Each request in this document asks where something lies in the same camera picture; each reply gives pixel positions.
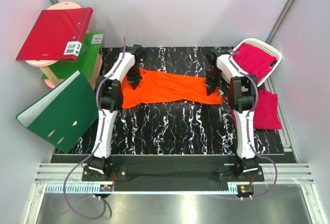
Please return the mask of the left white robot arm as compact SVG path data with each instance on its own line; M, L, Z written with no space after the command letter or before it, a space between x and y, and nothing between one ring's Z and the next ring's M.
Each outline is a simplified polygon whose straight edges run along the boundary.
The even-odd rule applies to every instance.
M101 181L111 176L108 159L111 155L111 138L114 121L123 106L122 82L126 79L135 90L142 80L140 60L144 56L141 45L124 46L113 67L96 81L98 126L96 141L88 168Z

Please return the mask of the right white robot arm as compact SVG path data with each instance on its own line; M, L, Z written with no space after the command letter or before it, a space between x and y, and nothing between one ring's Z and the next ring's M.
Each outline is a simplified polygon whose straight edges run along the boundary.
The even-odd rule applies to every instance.
M220 85L221 76L229 81L228 105L234 113L237 125L237 149L234 175L245 181L258 170L256 150L253 142L254 109L258 102L257 77L249 75L233 61L237 51L211 49L207 53L210 71L206 75L207 95Z

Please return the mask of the orange t shirt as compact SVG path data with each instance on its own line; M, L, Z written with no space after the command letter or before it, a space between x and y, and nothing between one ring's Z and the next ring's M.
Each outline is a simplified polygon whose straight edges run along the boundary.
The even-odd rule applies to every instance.
M206 80L202 77L140 70L142 80L133 89L127 79L122 82L123 109L139 104L157 104L180 100L194 101L207 105L221 105L220 93L207 95Z

